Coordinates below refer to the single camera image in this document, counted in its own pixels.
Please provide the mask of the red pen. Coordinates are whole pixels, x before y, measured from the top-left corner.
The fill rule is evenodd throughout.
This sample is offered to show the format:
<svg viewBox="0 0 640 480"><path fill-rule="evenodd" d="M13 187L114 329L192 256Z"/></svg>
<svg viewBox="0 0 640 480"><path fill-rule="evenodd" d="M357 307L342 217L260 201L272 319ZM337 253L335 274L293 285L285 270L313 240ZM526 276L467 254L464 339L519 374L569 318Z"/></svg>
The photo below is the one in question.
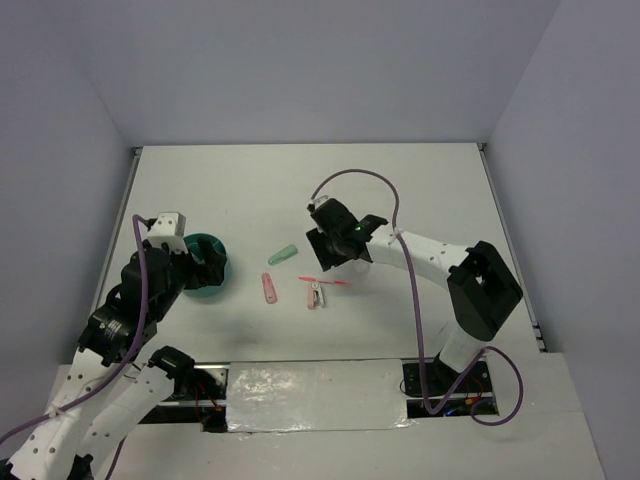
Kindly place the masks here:
<svg viewBox="0 0 640 480"><path fill-rule="evenodd" d="M337 286L349 286L350 283L347 281L341 281L341 280L333 280L333 279L321 279L321 278L317 278L317 277L311 277L311 276L299 276L298 277L299 280L304 281L304 282L310 282L310 283L318 283L318 284L326 284L326 285L337 285Z"/></svg>

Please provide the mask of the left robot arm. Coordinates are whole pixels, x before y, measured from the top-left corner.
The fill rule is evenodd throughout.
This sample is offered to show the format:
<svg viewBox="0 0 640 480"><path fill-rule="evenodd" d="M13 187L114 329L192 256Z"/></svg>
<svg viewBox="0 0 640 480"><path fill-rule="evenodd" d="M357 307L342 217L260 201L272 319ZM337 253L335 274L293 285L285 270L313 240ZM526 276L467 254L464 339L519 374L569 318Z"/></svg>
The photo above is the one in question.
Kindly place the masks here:
<svg viewBox="0 0 640 480"><path fill-rule="evenodd" d="M194 359L174 347L156 350L135 377L127 372L180 294L222 285L227 265L209 235L192 245L138 242L120 283L91 314L47 412L21 425L29 436L2 460L2 478L91 479L161 401L197 390Z"/></svg>

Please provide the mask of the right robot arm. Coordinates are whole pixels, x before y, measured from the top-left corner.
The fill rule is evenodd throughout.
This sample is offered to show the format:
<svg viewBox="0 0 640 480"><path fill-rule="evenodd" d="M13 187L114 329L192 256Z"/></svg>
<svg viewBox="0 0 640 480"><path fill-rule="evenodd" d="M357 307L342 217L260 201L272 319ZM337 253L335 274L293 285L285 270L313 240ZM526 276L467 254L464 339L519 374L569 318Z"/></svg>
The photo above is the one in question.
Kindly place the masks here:
<svg viewBox="0 0 640 480"><path fill-rule="evenodd" d="M307 206L316 227L306 233L324 271L349 261L394 266L410 274L414 312L420 312L417 279L449 294L456 326L433 361L436 383L457 391L523 298L523 290L494 245L461 246L420 236L369 214L357 219L335 198Z"/></svg>

